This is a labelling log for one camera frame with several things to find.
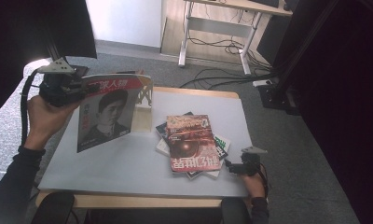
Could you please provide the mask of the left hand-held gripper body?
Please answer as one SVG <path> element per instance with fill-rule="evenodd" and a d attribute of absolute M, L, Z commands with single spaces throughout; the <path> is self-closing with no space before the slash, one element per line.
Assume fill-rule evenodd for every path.
<path fill-rule="evenodd" d="M 86 91 L 82 88 L 82 77 L 86 67 L 70 65 L 64 58 L 38 69 L 44 75 L 39 85 L 39 95 L 50 105 L 61 107 L 82 100 Z"/>

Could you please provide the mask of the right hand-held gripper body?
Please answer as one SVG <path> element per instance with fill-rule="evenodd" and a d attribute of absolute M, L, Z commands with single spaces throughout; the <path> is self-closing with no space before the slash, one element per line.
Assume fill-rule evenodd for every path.
<path fill-rule="evenodd" d="M 258 151 L 254 147 L 242 149 L 242 175 L 253 176 L 255 174 L 263 175 L 261 160 Z"/>

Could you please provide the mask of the white magazine with green title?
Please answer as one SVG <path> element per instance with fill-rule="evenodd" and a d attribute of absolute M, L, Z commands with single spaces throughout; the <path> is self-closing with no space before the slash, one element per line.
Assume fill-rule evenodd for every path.
<path fill-rule="evenodd" d="M 229 146 L 230 146 L 230 141 L 227 138 L 225 138 L 223 136 L 220 136 L 218 134 L 214 135 L 214 140 L 215 140 L 216 150 L 217 150 L 217 154 L 218 154 L 218 157 L 219 157 L 220 164 L 223 164 L 224 158 L 228 155 L 228 149 L 229 149 Z M 158 144 L 156 146 L 156 151 L 158 153 L 161 153 L 164 156 L 167 156 L 167 157 L 170 156 L 170 149 L 169 149 L 167 143 L 163 139 L 161 139 L 158 142 Z M 210 171 L 210 172 L 189 172 L 189 173 L 186 174 L 186 176 L 189 179 L 194 179 L 198 175 L 207 175 L 210 178 L 217 179 L 219 177 L 219 173 L 220 173 L 219 170 Z"/>

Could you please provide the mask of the portrait magazine with red label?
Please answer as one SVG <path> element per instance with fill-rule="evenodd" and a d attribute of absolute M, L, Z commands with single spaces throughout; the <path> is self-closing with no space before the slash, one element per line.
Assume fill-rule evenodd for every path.
<path fill-rule="evenodd" d="M 143 84 L 136 74 L 101 74 L 84 77 L 82 86 L 99 84 L 79 108 L 76 152 L 117 139 L 131 132 L 138 93 Z"/>

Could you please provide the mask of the red-brown magazine with sphere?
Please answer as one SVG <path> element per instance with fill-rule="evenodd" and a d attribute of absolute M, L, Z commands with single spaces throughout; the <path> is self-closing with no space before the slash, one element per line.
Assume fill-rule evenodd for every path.
<path fill-rule="evenodd" d="M 216 171 L 221 168 L 207 115 L 168 116 L 166 133 L 174 172 Z"/>

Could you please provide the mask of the wooden expandable book rack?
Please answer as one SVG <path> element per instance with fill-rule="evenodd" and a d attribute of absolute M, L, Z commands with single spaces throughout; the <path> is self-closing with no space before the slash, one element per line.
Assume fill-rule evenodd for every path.
<path fill-rule="evenodd" d="M 152 128 L 153 82 L 151 77 L 145 75 L 143 70 L 137 70 L 135 74 L 139 76 L 143 88 L 136 99 L 131 130 L 133 132 L 150 132 Z"/>

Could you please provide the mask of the dark blue illustrated magazine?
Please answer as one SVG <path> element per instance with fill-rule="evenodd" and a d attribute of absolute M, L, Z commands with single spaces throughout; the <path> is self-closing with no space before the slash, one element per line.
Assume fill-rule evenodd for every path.
<path fill-rule="evenodd" d="M 157 130 L 159 136 L 161 137 L 161 139 L 163 139 L 163 140 L 167 143 L 167 145 L 168 145 L 168 139 L 167 139 L 166 127 L 167 127 L 167 123 L 164 122 L 164 123 L 160 124 L 159 126 L 157 126 L 157 127 L 156 127 L 156 130 Z"/>

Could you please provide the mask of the person's right hand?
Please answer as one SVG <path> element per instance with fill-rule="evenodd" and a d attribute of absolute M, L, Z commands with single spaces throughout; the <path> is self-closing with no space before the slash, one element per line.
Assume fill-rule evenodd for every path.
<path fill-rule="evenodd" d="M 241 179 L 252 198 L 265 198 L 264 178 L 260 173 L 255 175 L 241 175 Z"/>

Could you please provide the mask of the person's left hand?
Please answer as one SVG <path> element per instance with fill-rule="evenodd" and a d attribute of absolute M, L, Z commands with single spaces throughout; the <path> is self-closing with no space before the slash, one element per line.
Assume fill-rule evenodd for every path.
<path fill-rule="evenodd" d="M 30 131 L 23 146 L 31 150 L 43 150 L 49 138 L 64 125 L 79 105 L 80 102 L 56 107 L 39 95 L 32 97 L 28 101 Z"/>

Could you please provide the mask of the black metal stand with baseplate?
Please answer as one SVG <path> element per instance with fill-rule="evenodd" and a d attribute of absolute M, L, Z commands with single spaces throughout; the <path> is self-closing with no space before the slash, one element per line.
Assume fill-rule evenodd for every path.
<path fill-rule="evenodd" d="M 64 56 L 57 50 L 53 38 L 48 36 L 48 53 L 52 63 L 45 72 L 44 79 L 52 85 L 69 84 L 79 82 L 88 72 L 86 66 L 69 64 Z"/>

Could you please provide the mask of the person's right leg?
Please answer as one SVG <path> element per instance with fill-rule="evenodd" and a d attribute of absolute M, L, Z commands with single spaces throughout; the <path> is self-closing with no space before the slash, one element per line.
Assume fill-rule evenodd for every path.
<path fill-rule="evenodd" d="M 240 198 L 224 198 L 221 202 L 223 224 L 250 224 L 250 216 Z"/>

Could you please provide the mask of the black curtain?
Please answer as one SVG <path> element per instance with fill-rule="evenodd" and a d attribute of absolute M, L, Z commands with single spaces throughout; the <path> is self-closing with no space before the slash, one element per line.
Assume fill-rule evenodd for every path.
<path fill-rule="evenodd" d="M 338 0 L 300 107 L 361 224 L 373 224 L 373 0 Z"/>
<path fill-rule="evenodd" d="M 25 65 L 50 57 L 49 35 L 62 56 L 97 56 L 86 0 L 0 0 L 0 108 Z"/>

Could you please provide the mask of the black computer tower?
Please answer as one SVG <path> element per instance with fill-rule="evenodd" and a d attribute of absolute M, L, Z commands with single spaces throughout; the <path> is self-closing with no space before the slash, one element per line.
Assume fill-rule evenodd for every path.
<path fill-rule="evenodd" d="M 271 65 L 275 66 L 280 46 L 291 21 L 290 17 L 271 16 L 257 46 L 257 52 Z"/>

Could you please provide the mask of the white-legged wooden desk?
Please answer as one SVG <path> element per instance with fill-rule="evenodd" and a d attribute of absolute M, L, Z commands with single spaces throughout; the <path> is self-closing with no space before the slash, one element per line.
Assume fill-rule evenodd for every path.
<path fill-rule="evenodd" d="M 181 48 L 179 52 L 178 65 L 184 67 L 186 65 L 187 56 L 187 35 L 190 30 L 202 31 L 207 33 L 219 34 L 219 35 L 231 35 L 238 37 L 246 37 L 247 42 L 243 48 L 238 51 L 239 57 L 242 63 L 243 72 L 245 75 L 250 75 L 251 70 L 247 62 L 247 52 L 251 46 L 253 37 L 255 36 L 257 26 L 261 20 L 263 14 L 291 17 L 293 12 L 291 9 L 285 9 L 285 1 L 279 0 L 277 7 L 266 6 L 250 0 L 184 0 L 186 2 L 186 15 L 184 18 L 185 28 L 184 37 L 181 42 Z M 256 16 L 253 18 L 251 25 L 239 24 L 227 21 L 216 21 L 211 19 L 204 19 L 192 16 L 192 5 L 193 4 L 204 4 L 215 7 L 225 7 L 232 9 L 240 9 L 253 11 Z"/>

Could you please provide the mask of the black keyboard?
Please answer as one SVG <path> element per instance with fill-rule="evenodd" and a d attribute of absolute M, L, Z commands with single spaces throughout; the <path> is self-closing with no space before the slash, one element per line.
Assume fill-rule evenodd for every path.
<path fill-rule="evenodd" d="M 278 7 L 280 0 L 249 0 L 269 7 Z"/>

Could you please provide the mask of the black metal frame stand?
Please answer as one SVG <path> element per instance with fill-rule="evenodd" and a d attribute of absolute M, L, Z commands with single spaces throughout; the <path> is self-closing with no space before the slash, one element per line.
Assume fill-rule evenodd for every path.
<path fill-rule="evenodd" d="M 259 89 L 263 106 L 295 112 L 312 99 L 313 87 L 338 53 L 340 2 L 285 0 L 293 15 L 272 66 L 275 83 Z"/>

